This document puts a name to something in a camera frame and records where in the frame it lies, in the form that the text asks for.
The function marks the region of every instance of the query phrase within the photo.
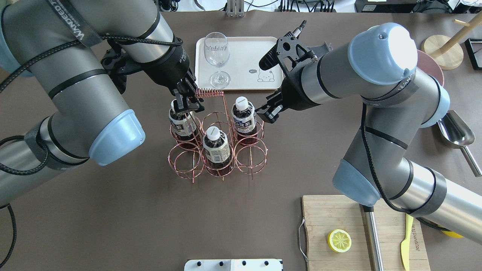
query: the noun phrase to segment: yellow knife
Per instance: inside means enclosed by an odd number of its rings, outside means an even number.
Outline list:
[[[402,264],[405,270],[410,271],[410,232],[412,231],[412,224],[414,218],[409,214],[405,214],[405,239],[400,243],[400,253],[402,255]]]

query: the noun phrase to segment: wooden cutting board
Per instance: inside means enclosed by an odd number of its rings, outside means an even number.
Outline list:
[[[375,206],[375,219],[386,271],[403,271],[400,242],[405,238],[405,214],[393,211],[383,200]],[[304,195],[308,271],[371,271],[359,204],[344,195]],[[338,253],[327,244],[334,229],[346,230],[352,239],[349,251]],[[410,270],[430,271],[420,228],[414,220],[410,236]]]

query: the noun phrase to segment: wine glass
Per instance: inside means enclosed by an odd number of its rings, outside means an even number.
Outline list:
[[[226,72],[221,71],[221,67],[226,65],[229,59],[229,46],[223,33],[213,32],[206,36],[204,39],[204,58],[209,64],[219,68],[211,76],[211,85],[218,89],[227,87],[231,77]]]

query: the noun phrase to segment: cartoon bear drawing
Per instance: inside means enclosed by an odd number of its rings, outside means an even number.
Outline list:
[[[269,70],[259,70],[258,82],[274,82],[274,74]]]

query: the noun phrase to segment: light blue joint cap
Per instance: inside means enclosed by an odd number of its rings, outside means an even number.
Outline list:
[[[390,85],[415,71],[417,47],[404,27],[385,23],[355,36],[348,45],[348,60],[368,82]]]
[[[447,114],[447,111],[450,107],[449,93],[440,85],[437,80],[435,81],[437,82],[437,85],[440,89],[439,105],[437,106],[437,110],[435,110],[433,116],[428,121],[422,123],[422,125],[420,125],[420,128],[427,128],[436,124],[441,118],[443,118]]]
[[[373,185],[354,166],[341,159],[333,176],[333,185],[338,191],[352,200],[371,207],[380,199]]]
[[[7,72],[13,73],[16,69],[20,68],[20,63],[15,59],[10,48],[8,48],[7,41],[5,41],[5,37],[3,36],[3,27],[2,27],[2,18],[3,18],[3,11],[5,11],[4,6],[0,12],[0,66],[4,68]],[[29,71],[24,71],[20,76],[23,77],[31,77],[33,74]]]
[[[92,143],[89,156],[99,165],[108,165],[139,147],[146,139],[134,111],[128,109],[114,118]]]

